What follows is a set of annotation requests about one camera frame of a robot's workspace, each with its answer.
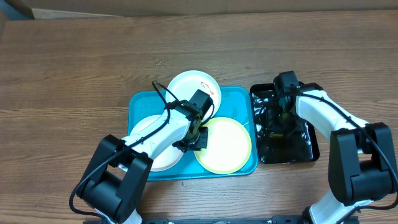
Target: yellow plate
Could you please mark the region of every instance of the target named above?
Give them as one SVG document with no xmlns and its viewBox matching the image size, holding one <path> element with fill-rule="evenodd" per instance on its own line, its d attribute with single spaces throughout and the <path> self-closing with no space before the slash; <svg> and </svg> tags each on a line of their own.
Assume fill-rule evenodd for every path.
<svg viewBox="0 0 398 224">
<path fill-rule="evenodd" d="M 206 170 L 215 174 L 231 174 L 249 160 L 251 140 L 248 131 L 231 118 L 213 118 L 208 127 L 207 148 L 195 151 L 195 156 Z"/>
</svg>

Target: white plate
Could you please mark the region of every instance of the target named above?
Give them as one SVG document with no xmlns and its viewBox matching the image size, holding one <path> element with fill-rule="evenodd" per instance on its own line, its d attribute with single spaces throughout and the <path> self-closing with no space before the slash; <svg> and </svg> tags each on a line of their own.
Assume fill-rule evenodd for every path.
<svg viewBox="0 0 398 224">
<path fill-rule="evenodd" d="M 143 130 L 148 125 L 156 121 L 156 119 L 159 117 L 160 115 L 152 115 L 140 120 L 131 130 L 130 135 L 138 133 L 139 131 Z M 168 168 L 174 166 L 181 159 L 182 155 L 183 152 L 181 150 L 177 149 L 176 147 L 169 146 L 158 157 L 156 157 L 154 163 L 152 164 L 152 167 L 150 168 L 150 171 L 157 172 L 157 171 L 167 170 Z"/>
<path fill-rule="evenodd" d="M 246 128 L 231 118 L 213 118 L 204 126 L 209 129 L 207 148 L 195 151 L 200 165 L 215 174 L 240 170 L 251 154 L 251 140 Z"/>
<path fill-rule="evenodd" d="M 209 94 L 214 102 L 213 116 L 217 113 L 221 104 L 221 90 L 216 80 L 209 74 L 201 71 L 191 70 L 183 72 L 170 82 L 167 87 L 179 100 L 190 100 L 197 90 L 204 91 Z M 166 101 L 173 102 L 174 97 L 166 93 Z M 210 117 L 212 108 L 207 111 L 203 120 Z"/>
</svg>

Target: blue object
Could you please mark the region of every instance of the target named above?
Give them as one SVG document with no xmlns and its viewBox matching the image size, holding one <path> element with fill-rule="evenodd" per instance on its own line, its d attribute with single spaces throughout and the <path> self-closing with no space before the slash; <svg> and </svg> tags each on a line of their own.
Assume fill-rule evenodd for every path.
<svg viewBox="0 0 398 224">
<path fill-rule="evenodd" d="M 160 91 L 165 97 L 166 91 Z M 143 91 L 135 94 L 129 105 L 129 131 L 142 119 L 162 114 L 164 104 L 156 91 Z M 251 138 L 251 155 L 242 169 L 232 174 L 214 174 L 203 168 L 197 161 L 193 151 L 186 152 L 182 158 L 171 168 L 159 172 L 151 172 L 148 181 L 160 180 L 182 180 L 194 178 L 212 178 L 237 175 L 249 175 L 257 167 L 259 160 L 257 156 L 256 139 L 254 135 L 254 122 L 251 111 L 249 93 L 240 86 L 221 87 L 221 105 L 215 117 L 232 118 L 241 123 L 248 131 Z"/>
</svg>

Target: wood grain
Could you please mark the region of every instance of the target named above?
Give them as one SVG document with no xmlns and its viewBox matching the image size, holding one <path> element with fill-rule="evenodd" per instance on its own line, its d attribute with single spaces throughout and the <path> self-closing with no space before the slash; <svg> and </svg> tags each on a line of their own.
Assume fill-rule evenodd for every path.
<svg viewBox="0 0 398 224">
<path fill-rule="evenodd" d="M 0 44 L 0 222 L 81 223 L 85 217 L 69 210 L 68 197 L 99 141 L 126 135 L 131 96 L 186 70 L 246 89 L 295 70 L 396 135 L 397 21 L 398 11 L 346 11 L 7 22 Z M 314 163 L 148 183 L 138 211 L 171 219 L 298 215 L 328 189 L 328 143 L 319 133 L 318 141 Z M 396 223 L 398 210 L 360 217 Z"/>
</svg>

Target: black tray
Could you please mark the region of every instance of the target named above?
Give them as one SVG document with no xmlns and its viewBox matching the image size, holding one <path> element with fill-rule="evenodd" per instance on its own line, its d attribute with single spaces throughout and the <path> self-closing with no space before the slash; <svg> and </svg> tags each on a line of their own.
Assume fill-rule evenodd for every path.
<svg viewBox="0 0 398 224">
<path fill-rule="evenodd" d="M 316 161 L 319 147 L 314 127 L 309 122 L 296 121 L 294 131 L 288 134 L 271 131 L 275 129 L 271 123 L 279 110 L 274 95 L 274 84 L 257 84 L 250 88 L 259 160 L 265 164 Z"/>
</svg>

